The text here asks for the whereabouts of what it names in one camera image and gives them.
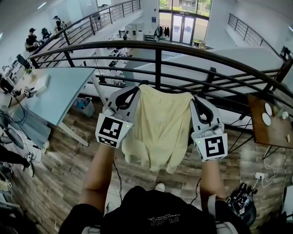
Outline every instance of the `light yellow cloth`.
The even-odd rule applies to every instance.
[[[147,85],[139,88],[134,127],[122,143],[125,160],[136,156],[142,166],[159,171],[170,159],[167,172],[172,174],[187,150],[193,96],[163,93]]]

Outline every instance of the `office chair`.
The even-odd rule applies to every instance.
[[[22,57],[20,54],[17,55],[17,61],[24,66],[25,69],[30,69],[31,68],[31,65],[28,63],[28,61],[26,61],[24,59],[24,57]]]
[[[51,32],[48,33],[48,30],[46,28],[43,28],[42,29],[42,35],[43,35],[43,40],[44,40],[44,39],[49,39],[50,36],[52,35],[52,33]]]

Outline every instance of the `white plate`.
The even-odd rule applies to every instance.
[[[269,116],[272,115],[271,106],[268,103],[265,104],[265,110]]]
[[[267,113],[263,113],[262,114],[262,120],[264,121],[264,123],[267,126],[270,126],[271,125],[271,118],[269,117],[269,115]]]

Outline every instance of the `glass door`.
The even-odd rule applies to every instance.
[[[172,41],[181,43],[182,16],[173,16]]]
[[[183,37],[181,43],[190,44],[194,20],[194,18],[184,17]]]

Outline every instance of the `forearm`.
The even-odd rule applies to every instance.
[[[114,148],[100,144],[83,184],[83,190],[107,191],[112,175]]]
[[[16,98],[12,98],[11,103],[10,103],[10,107],[17,105],[18,103],[20,103],[24,98],[26,97],[25,93],[19,95]]]
[[[201,206],[202,209],[207,208],[209,196],[217,195],[217,199],[224,200],[226,198],[225,187],[219,169],[217,160],[203,163],[201,170]]]

